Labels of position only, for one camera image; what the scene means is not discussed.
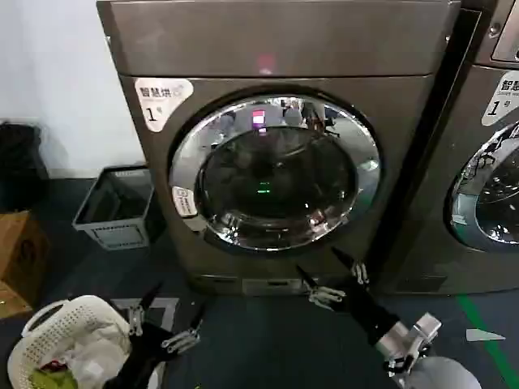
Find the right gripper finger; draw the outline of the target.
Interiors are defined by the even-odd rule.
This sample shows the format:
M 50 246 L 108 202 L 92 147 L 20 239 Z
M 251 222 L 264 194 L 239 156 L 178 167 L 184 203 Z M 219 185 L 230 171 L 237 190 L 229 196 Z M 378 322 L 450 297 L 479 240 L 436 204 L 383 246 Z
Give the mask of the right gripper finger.
M 318 285 L 317 282 L 307 274 L 299 265 L 296 266 L 303 284 L 309 291 L 308 301 L 326 310 L 338 311 L 345 301 L 345 292 Z
M 341 251 L 336 247 L 332 247 L 331 250 L 337 259 L 350 270 L 352 277 L 355 278 L 360 285 L 370 284 L 370 279 L 364 262 L 359 262 L 346 252 Z

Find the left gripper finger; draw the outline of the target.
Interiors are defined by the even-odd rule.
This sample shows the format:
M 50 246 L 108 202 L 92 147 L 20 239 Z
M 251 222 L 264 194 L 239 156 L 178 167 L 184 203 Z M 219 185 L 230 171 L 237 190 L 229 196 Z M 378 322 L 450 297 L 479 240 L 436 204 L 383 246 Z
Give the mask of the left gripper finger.
M 202 326 L 205 311 L 203 303 L 196 311 L 194 318 L 190 321 L 190 326 L 178 334 L 163 340 L 161 348 L 167 353 L 184 353 L 189 348 L 199 343 L 199 330 Z
M 149 289 L 137 303 L 128 308 L 129 336 L 143 335 L 145 314 L 151 307 L 157 294 L 160 292 L 162 285 L 162 282 L 157 283 Z

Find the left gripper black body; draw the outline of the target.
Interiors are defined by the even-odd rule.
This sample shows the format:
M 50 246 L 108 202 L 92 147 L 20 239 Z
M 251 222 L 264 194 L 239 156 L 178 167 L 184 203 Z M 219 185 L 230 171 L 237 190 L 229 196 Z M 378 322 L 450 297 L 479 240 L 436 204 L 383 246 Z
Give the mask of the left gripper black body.
M 130 336 L 131 352 L 122 368 L 104 384 L 104 388 L 145 389 L 152 372 L 167 359 L 167 352 L 161 345 L 171 333 L 153 323 L 144 322 L 141 327 L 141 336 Z

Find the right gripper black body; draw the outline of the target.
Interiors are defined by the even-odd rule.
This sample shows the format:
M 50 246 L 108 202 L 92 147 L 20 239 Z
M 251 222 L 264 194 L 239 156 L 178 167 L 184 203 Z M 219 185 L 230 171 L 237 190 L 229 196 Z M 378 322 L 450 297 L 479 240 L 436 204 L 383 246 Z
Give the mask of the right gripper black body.
M 341 290 L 345 293 L 343 307 L 366 332 L 369 345 L 377 344 L 400 321 L 355 280 L 343 281 Z

